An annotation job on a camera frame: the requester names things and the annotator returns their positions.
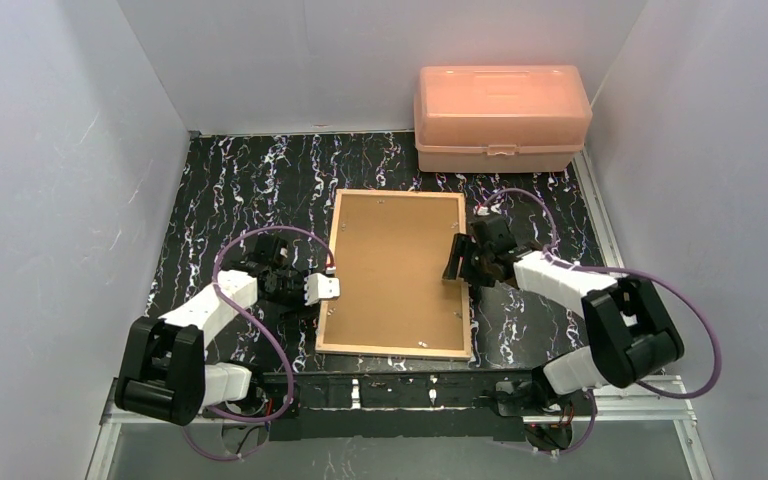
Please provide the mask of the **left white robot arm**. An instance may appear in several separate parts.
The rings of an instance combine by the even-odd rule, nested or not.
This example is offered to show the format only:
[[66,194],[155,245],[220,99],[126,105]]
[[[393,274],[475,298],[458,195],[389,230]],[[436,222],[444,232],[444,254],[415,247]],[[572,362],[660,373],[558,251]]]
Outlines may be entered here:
[[[275,335],[253,317],[257,303],[300,313],[316,304],[314,286],[327,280],[292,264],[287,240],[256,232],[252,250],[239,259],[220,255],[214,278],[181,306],[160,316],[142,316],[129,330],[114,393],[125,411],[178,426],[204,410],[240,422],[271,421],[291,407],[295,380]],[[263,376],[239,361],[209,363],[206,348],[238,316],[268,340],[287,379],[278,394]]]

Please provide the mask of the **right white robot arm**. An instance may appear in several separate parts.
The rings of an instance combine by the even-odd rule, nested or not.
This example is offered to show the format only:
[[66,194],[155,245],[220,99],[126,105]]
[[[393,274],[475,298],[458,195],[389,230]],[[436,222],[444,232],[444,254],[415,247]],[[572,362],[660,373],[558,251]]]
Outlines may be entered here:
[[548,407],[580,390],[628,387],[685,353],[683,340],[652,281],[566,266],[521,245],[506,221],[491,216],[453,237],[445,280],[471,288],[508,283],[565,307],[585,324],[586,346],[533,369],[514,397]]

